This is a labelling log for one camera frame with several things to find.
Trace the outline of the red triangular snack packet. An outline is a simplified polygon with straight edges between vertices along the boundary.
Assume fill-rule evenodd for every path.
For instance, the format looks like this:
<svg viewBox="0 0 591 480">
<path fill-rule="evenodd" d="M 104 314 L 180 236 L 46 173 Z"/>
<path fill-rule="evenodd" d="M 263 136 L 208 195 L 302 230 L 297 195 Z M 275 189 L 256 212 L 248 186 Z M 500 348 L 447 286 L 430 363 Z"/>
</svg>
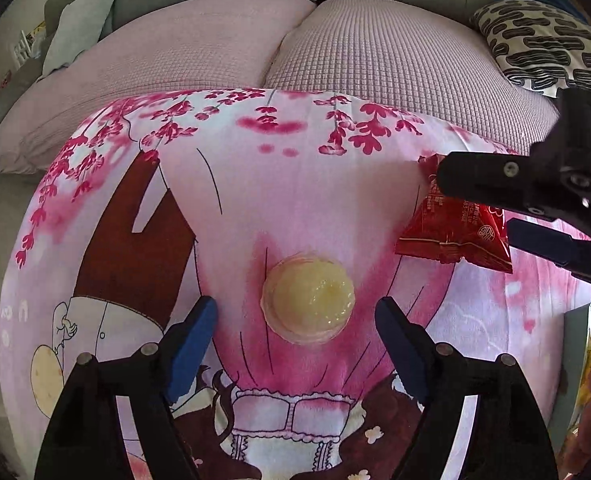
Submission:
<svg viewBox="0 0 591 480">
<path fill-rule="evenodd" d="M 421 156 L 418 166 L 428 192 L 396 242 L 401 256 L 444 264 L 466 260 L 481 268 L 512 272 L 503 209 L 448 197 L 437 186 L 441 154 Z"/>
</svg>

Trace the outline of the yellow jelly cup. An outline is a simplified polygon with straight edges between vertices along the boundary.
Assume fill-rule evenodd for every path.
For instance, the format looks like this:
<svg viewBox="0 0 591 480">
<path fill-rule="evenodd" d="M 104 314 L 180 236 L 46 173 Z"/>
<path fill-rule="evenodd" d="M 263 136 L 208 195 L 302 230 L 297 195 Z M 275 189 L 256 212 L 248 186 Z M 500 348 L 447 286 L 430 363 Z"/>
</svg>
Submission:
<svg viewBox="0 0 591 480">
<path fill-rule="evenodd" d="M 280 261 L 265 278 L 260 306 L 268 327 L 290 344 L 324 344 L 355 307 L 355 287 L 340 263 L 317 255 Z"/>
</svg>

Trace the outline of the yellow transparent cake packet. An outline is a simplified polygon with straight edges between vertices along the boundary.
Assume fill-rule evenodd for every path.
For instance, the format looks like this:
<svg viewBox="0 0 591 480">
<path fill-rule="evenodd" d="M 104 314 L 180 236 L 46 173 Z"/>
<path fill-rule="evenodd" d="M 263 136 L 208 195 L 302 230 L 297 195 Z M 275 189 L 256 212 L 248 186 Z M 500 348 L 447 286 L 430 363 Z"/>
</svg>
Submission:
<svg viewBox="0 0 591 480">
<path fill-rule="evenodd" d="M 589 332 L 588 343 L 586 346 L 585 360 L 582 368 L 581 380 L 579 382 L 579 390 L 577 390 L 576 408 L 583 408 L 589 400 L 591 400 L 591 392 L 588 387 L 588 376 L 591 372 L 591 332 Z"/>
</svg>

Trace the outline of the teal white cardboard tray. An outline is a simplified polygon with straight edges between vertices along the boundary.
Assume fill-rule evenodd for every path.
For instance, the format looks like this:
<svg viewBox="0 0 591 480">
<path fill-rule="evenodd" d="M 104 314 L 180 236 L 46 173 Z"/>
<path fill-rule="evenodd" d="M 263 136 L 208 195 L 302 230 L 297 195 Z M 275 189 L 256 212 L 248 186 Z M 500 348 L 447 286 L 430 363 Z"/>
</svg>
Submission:
<svg viewBox="0 0 591 480">
<path fill-rule="evenodd" d="M 550 415 L 548 431 L 553 450 L 560 460 L 568 440 L 577 433 L 584 408 L 576 408 L 577 390 L 581 380 L 589 332 L 591 332 L 591 303 L 574 309 L 563 318 L 563 345 L 555 405 Z"/>
</svg>

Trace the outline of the black white patterned pillow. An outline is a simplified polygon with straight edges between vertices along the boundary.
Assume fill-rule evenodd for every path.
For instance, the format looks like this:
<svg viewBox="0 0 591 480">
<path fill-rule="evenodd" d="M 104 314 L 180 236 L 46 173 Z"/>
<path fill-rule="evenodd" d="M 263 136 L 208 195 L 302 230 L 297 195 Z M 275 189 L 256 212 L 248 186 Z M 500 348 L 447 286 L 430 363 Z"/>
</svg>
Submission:
<svg viewBox="0 0 591 480">
<path fill-rule="evenodd" d="M 591 25 L 541 0 L 496 0 L 475 11 L 484 37 L 512 84 L 554 99 L 562 89 L 591 91 Z"/>
</svg>

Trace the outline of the pink sofa seat cover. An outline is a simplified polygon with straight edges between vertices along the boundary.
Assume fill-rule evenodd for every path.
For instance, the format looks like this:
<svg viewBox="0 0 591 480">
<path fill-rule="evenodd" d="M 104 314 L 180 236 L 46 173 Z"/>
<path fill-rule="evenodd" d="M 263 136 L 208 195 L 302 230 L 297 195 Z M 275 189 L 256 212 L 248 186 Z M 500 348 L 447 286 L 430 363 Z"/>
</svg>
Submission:
<svg viewBox="0 0 591 480">
<path fill-rule="evenodd" d="M 140 93 L 337 91 L 525 152 L 557 112 L 511 84 L 483 38 L 392 0 L 188 0 L 136 18 L 38 81 L 0 92 L 0 172 L 34 174 L 94 110 Z"/>
</svg>

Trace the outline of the pink cartoon tablecloth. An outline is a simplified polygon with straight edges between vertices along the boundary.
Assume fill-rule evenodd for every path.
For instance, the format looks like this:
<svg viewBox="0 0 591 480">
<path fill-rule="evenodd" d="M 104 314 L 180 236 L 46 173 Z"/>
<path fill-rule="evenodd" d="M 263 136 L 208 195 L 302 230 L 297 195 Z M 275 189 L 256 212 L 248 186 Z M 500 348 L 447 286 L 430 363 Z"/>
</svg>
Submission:
<svg viewBox="0 0 591 480">
<path fill-rule="evenodd" d="M 81 353 L 127 358 L 201 296 L 218 327 L 171 400 L 206 479 L 383 479 L 423 407 L 375 326 L 389 296 L 467 356 L 513 354 L 553 406 L 565 312 L 591 285 L 437 194 L 437 117 L 335 92 L 185 90 L 99 107 L 23 219 L 0 297 L 5 408 L 38 461 Z"/>
</svg>

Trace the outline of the light grey small cushion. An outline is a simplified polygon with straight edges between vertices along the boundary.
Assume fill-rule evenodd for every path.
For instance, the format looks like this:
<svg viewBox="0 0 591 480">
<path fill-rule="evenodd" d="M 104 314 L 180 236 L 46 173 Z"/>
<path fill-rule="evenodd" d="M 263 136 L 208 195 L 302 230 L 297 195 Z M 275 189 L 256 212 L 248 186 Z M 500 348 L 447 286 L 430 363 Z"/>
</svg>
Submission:
<svg viewBox="0 0 591 480">
<path fill-rule="evenodd" d="M 97 44 L 114 0 L 47 0 L 44 8 L 47 47 L 42 76 L 72 64 Z"/>
</svg>

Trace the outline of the white items on shelf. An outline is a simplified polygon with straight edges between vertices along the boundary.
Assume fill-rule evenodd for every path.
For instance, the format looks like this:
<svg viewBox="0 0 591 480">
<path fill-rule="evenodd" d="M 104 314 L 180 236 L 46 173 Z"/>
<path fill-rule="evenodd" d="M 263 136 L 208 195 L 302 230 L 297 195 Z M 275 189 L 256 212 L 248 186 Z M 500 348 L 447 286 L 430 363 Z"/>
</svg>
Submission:
<svg viewBox="0 0 591 480">
<path fill-rule="evenodd" d="M 42 55 L 43 42 L 46 38 L 46 23 L 41 22 L 30 32 L 20 30 L 18 41 L 10 47 L 12 67 L 0 83 L 2 88 L 8 85 L 12 75 L 30 60 L 38 60 Z"/>
</svg>

